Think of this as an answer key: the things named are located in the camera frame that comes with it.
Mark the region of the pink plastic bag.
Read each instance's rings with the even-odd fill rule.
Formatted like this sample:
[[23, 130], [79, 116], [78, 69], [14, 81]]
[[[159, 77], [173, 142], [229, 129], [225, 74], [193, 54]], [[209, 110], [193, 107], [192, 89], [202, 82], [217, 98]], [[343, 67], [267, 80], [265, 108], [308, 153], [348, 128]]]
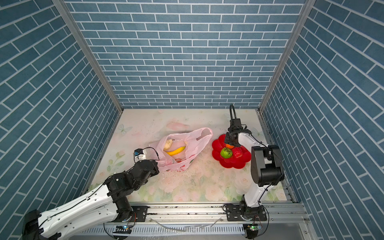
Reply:
[[170, 134], [149, 146], [157, 151], [160, 172], [185, 171], [213, 137], [210, 128]]

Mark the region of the red flower-shaped plate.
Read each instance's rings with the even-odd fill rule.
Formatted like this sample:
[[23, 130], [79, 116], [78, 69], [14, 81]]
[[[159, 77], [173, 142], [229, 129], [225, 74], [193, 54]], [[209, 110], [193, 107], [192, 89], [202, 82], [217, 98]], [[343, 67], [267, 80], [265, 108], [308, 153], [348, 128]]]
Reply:
[[226, 169], [243, 169], [246, 166], [246, 163], [251, 161], [251, 153], [244, 147], [240, 146], [243, 150], [244, 155], [240, 159], [235, 159], [233, 156], [229, 159], [223, 159], [220, 155], [220, 152], [223, 148], [226, 147], [225, 144], [225, 135], [220, 135], [218, 139], [214, 140], [212, 143], [212, 156], [216, 161], [219, 161], [220, 165]]

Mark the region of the green fake kiwi half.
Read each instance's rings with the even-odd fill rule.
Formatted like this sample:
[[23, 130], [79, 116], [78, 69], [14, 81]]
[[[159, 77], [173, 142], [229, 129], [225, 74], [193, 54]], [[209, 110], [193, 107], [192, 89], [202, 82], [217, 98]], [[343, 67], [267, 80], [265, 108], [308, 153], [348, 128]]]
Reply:
[[230, 148], [223, 148], [220, 152], [220, 155], [223, 159], [229, 159], [233, 156], [233, 151]]

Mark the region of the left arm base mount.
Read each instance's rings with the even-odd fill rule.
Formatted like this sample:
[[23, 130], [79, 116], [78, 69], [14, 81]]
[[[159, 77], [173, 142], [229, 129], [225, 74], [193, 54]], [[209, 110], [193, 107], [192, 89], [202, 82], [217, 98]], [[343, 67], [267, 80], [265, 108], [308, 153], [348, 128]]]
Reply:
[[137, 222], [145, 222], [148, 206], [133, 206], [130, 208], [120, 208], [117, 210], [117, 217], [109, 222], [116, 223], [137, 223]]

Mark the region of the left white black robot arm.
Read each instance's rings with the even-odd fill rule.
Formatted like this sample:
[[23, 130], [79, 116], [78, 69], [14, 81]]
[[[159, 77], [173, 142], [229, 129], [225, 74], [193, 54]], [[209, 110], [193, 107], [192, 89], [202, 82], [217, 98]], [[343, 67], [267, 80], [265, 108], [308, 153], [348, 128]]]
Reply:
[[24, 216], [24, 240], [65, 240], [107, 222], [129, 222], [136, 214], [127, 196], [159, 174], [156, 160], [141, 160], [128, 171], [109, 176], [90, 192], [51, 210]]

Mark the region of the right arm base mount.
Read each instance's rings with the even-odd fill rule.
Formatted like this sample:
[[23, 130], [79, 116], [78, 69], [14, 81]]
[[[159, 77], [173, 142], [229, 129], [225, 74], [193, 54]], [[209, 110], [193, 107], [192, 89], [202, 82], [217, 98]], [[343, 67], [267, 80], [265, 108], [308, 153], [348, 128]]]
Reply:
[[222, 210], [225, 212], [227, 221], [229, 222], [263, 222], [268, 220], [267, 213], [263, 207], [249, 208], [234, 204], [225, 204], [222, 206]]

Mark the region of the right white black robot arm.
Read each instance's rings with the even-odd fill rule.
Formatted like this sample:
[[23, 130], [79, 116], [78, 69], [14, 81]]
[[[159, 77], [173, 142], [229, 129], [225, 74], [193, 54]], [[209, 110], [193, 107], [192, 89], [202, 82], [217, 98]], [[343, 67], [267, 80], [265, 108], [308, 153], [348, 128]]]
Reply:
[[251, 177], [253, 183], [240, 202], [244, 219], [264, 213], [262, 202], [267, 192], [285, 177], [282, 153], [276, 145], [265, 145], [241, 124], [239, 118], [230, 120], [225, 143], [234, 147], [245, 147], [251, 153]]

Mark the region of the yellow fake banana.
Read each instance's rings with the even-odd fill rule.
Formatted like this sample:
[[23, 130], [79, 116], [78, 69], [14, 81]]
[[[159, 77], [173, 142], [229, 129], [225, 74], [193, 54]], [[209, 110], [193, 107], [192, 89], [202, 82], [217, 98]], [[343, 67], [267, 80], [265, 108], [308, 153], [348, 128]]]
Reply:
[[178, 149], [176, 149], [176, 150], [174, 150], [174, 151], [167, 152], [167, 154], [170, 155], [170, 156], [174, 156], [174, 155], [180, 154], [182, 151], [185, 150], [185, 148], [186, 148], [186, 147], [183, 146], [183, 147], [180, 147], [180, 148], [178, 148]]

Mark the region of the cream fake peeled fruit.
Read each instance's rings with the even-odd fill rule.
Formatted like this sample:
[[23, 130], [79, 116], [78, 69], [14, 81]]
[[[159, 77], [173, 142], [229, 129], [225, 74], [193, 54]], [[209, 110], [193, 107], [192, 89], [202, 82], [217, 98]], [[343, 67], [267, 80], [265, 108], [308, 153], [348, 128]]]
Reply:
[[168, 151], [171, 148], [172, 144], [173, 144], [172, 139], [166, 140], [163, 151], [165, 151], [165, 152]]

